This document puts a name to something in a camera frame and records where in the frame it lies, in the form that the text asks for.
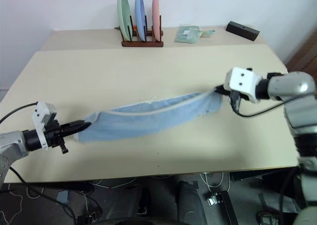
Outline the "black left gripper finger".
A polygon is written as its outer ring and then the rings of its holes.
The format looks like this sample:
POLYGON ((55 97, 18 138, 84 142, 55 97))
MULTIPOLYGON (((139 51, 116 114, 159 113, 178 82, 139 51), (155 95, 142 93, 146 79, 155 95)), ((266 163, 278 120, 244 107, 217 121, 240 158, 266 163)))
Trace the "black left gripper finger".
POLYGON ((68 127, 64 130, 64 136, 70 136, 85 130, 86 127, 68 127))
POLYGON ((90 122, 84 120, 76 120, 65 124, 66 129, 86 129, 91 125, 90 122))

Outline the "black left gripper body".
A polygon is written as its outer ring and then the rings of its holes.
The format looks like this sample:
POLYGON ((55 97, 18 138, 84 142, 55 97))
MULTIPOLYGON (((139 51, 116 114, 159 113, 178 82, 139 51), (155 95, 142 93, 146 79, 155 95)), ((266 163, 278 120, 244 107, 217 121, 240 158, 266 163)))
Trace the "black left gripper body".
POLYGON ((66 124, 60 125, 57 119, 55 119, 52 123, 45 126, 44 132, 48 147, 54 148, 59 146, 63 154, 68 153, 68 149, 66 148, 64 141, 64 131, 66 126, 66 124))

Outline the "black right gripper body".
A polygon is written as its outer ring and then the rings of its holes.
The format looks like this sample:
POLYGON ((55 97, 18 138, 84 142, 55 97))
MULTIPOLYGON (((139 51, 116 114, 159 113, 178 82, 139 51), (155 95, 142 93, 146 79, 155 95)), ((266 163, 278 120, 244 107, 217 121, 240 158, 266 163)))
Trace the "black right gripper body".
POLYGON ((245 101, 249 101, 249 97, 245 94, 240 93, 239 91, 236 91, 236 90, 227 90, 227 91, 231 92, 230 96, 228 96, 230 101, 231 99, 234 99, 234 100, 243 99, 245 101))

